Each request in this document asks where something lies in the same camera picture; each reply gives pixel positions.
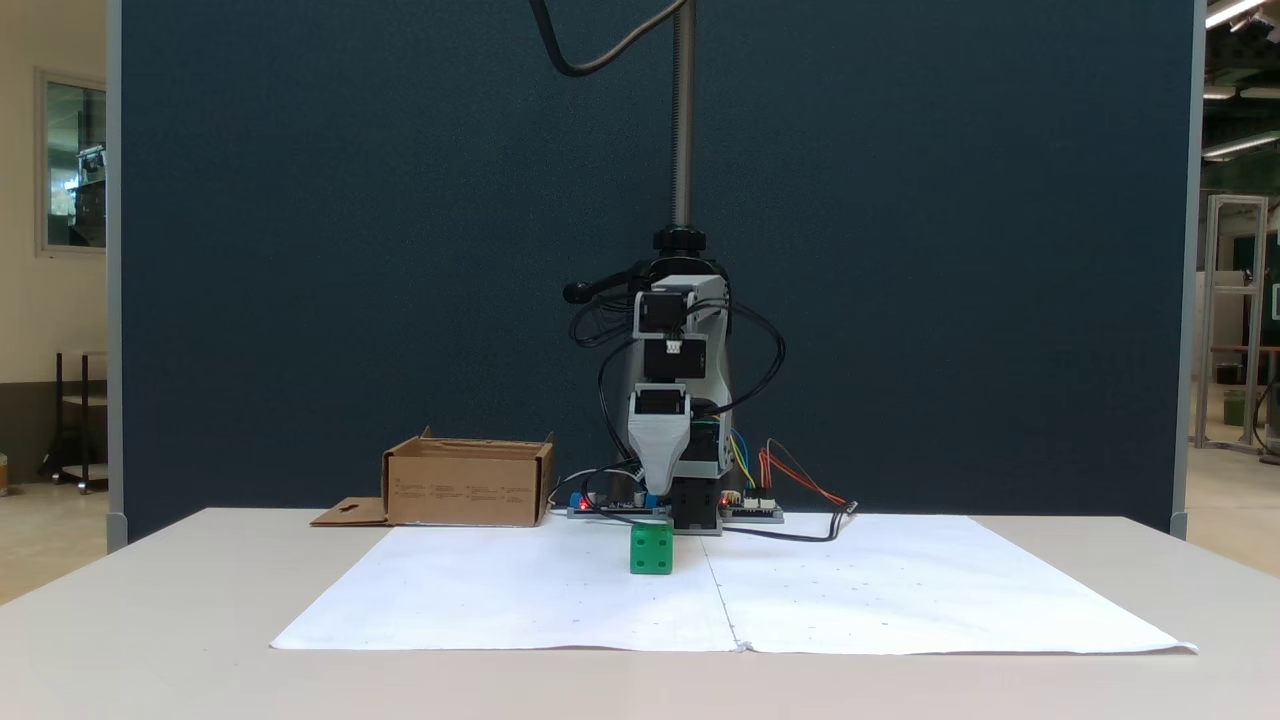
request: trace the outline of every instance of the window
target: window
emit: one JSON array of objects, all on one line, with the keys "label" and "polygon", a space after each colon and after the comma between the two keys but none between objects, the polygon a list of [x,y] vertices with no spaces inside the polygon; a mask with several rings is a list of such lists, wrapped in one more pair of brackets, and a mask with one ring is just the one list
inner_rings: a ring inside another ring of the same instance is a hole
[{"label": "window", "polygon": [[36,251],[49,258],[104,254],[104,85],[36,70]]}]

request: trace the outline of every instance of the white paper sheet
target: white paper sheet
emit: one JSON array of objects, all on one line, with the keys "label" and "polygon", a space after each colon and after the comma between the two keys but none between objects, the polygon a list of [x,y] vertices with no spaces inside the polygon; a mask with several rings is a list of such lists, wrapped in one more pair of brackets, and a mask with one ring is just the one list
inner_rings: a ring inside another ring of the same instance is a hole
[{"label": "white paper sheet", "polygon": [[[828,519],[756,527],[820,536]],[[859,515],[833,543],[726,533],[677,537],[675,551],[672,575],[632,575],[627,529],[609,523],[396,528],[271,644],[847,655],[1180,644],[968,518]]]},{"label": "white paper sheet", "polygon": [[676,538],[671,575],[632,575],[627,532],[396,528],[271,647],[737,650],[700,539]]},{"label": "white paper sheet", "polygon": [[[829,515],[787,514],[822,536]],[[739,641],[760,652],[1142,652],[1178,641],[963,516],[859,515],[832,543],[705,542]]]}]

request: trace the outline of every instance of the green cube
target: green cube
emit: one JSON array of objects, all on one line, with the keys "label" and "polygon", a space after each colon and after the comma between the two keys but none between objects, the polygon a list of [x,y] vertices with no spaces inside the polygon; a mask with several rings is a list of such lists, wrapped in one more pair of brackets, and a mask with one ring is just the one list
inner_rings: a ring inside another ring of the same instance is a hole
[{"label": "green cube", "polygon": [[675,544],[671,525],[666,523],[631,525],[631,574],[669,575]]}]

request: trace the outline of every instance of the cardboard box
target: cardboard box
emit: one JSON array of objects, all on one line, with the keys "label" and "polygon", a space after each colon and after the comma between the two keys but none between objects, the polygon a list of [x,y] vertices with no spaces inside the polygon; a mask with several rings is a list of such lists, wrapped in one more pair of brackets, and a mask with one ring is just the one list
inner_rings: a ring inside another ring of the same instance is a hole
[{"label": "cardboard box", "polygon": [[381,497],[348,497],[311,524],[531,528],[547,512],[553,439],[447,439],[428,428],[383,454]]}]

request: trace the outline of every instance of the white table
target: white table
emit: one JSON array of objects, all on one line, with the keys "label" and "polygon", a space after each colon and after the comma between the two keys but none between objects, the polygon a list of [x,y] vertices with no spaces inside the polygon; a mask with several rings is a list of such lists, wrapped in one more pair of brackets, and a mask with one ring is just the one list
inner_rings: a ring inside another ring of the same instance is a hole
[{"label": "white table", "polygon": [[274,651],[388,532],[316,514],[206,510],[0,606],[0,716],[1280,716],[1280,580],[1128,520],[979,518],[1199,656]]}]

